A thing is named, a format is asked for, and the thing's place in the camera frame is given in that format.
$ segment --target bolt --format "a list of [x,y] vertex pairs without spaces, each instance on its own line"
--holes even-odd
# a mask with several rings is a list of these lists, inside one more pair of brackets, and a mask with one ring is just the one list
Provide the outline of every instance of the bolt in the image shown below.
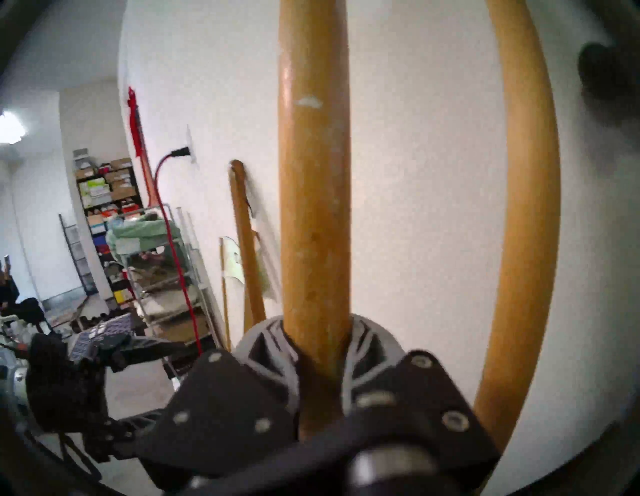
[[368,408],[370,406],[385,406],[396,404],[396,397],[389,391],[371,391],[359,395],[356,399],[358,408]]
[[178,412],[173,416],[173,423],[183,424],[189,420],[189,412]]
[[469,419],[464,413],[460,413],[457,410],[445,412],[442,415],[442,423],[448,430],[453,432],[464,432],[469,428]]
[[411,359],[411,363],[416,367],[420,367],[421,369],[430,369],[433,365],[433,362],[428,356],[424,355],[415,355]]
[[255,421],[255,431],[258,434],[264,434],[269,429],[271,429],[271,421],[266,417]]

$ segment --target red fabric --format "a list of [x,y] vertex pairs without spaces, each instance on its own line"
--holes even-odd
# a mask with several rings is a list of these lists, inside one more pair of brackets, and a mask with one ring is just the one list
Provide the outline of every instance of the red fabric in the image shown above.
[[142,135],[142,125],[140,123],[140,115],[138,114],[138,101],[136,100],[136,92],[131,87],[129,87],[129,100],[127,100],[127,105],[129,105],[131,138],[133,139],[133,146],[136,149],[136,157],[140,157],[140,162],[142,163],[142,174],[145,177],[145,185],[147,187],[147,195],[149,198],[147,206],[157,207],[158,198],[156,189],[153,187],[153,175],[149,167],[149,157],[147,157],[145,139]]
[[133,138],[133,146],[136,149],[136,157],[142,156],[143,148],[142,148],[142,140],[140,139],[140,130],[138,129],[138,119],[136,119],[136,115],[138,114],[138,102],[136,101],[136,92],[133,91],[133,88],[129,88],[129,100],[127,100],[127,104],[129,105],[129,127],[131,128],[131,138]]

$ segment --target wooden dowel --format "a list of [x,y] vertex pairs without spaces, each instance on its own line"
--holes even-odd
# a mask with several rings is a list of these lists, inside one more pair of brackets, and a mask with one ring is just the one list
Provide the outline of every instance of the wooden dowel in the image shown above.
[[560,227],[560,158],[547,66],[527,5],[486,4],[502,63],[509,166],[498,297],[474,410],[504,451],[547,325]]
[[229,331],[229,311],[227,307],[227,279],[225,277],[225,240],[220,238],[220,269],[222,272],[222,306],[225,313],[225,338],[227,351],[231,351],[231,333]]
[[254,324],[262,322],[267,317],[264,313],[264,300],[262,299],[262,287],[258,274],[258,262],[255,256],[251,219],[249,207],[246,201],[246,175],[244,164],[240,160],[233,160],[229,168],[229,183],[231,185],[231,197],[236,216],[236,228],[242,269],[244,273],[244,290],[249,301],[250,313]]
[[251,313],[251,303],[249,302],[249,292],[244,288],[244,333],[246,334],[256,323],[253,322]]
[[349,337],[349,53],[344,0],[280,1],[278,142],[285,331],[307,364],[300,434],[339,412]]

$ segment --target wooden pole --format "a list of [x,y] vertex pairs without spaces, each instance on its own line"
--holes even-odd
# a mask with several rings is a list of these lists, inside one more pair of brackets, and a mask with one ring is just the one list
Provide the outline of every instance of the wooden pole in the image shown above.
[[284,326],[303,355],[300,435],[339,415],[351,329],[349,53],[344,0],[280,1]]
[[474,410],[504,451],[547,325],[560,228],[560,158],[547,66],[527,5],[486,4],[502,62],[509,168],[498,298]]
[[229,183],[231,185],[231,198],[234,204],[236,216],[236,229],[240,257],[242,258],[242,270],[244,272],[244,291],[249,303],[253,324],[262,322],[267,317],[264,313],[264,300],[262,299],[262,287],[258,273],[258,262],[255,256],[253,243],[253,231],[249,208],[246,201],[246,175],[244,164],[240,160],[233,160],[229,168]]
[[222,305],[225,313],[225,338],[227,351],[231,351],[231,333],[229,332],[229,310],[227,307],[227,279],[225,278],[225,240],[220,238],[220,268],[222,270]]

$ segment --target electrical outlet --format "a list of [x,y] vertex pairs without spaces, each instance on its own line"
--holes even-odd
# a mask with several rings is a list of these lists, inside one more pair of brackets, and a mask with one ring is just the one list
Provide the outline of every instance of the electrical outlet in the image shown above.
[[187,124],[187,146],[189,147],[189,153],[191,154],[191,163],[195,165],[196,169],[200,170],[198,160],[196,159],[196,150],[193,148],[193,138],[191,137],[189,124]]

